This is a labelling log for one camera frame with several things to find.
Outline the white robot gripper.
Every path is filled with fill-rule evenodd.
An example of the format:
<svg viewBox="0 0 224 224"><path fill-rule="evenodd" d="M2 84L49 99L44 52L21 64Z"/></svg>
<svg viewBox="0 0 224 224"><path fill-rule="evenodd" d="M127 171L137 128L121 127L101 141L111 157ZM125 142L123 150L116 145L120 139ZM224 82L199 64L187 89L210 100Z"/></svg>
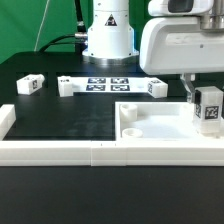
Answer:
<svg viewBox="0 0 224 224"><path fill-rule="evenodd" d="M224 32L201 30L197 17L151 19L143 29L139 63L148 75L181 74L187 101L194 103L193 73L224 71Z"/></svg>

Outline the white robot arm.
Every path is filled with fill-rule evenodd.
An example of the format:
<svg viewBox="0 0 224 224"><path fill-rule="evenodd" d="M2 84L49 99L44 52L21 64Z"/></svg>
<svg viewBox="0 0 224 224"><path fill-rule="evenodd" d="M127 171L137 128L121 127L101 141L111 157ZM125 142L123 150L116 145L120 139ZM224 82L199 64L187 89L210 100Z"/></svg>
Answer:
<svg viewBox="0 0 224 224"><path fill-rule="evenodd" d="M195 100L195 73L224 72L224 0L151 0L140 49L129 25L129 0L93 0L83 58L101 65L137 60L148 75L179 74Z"/></svg>

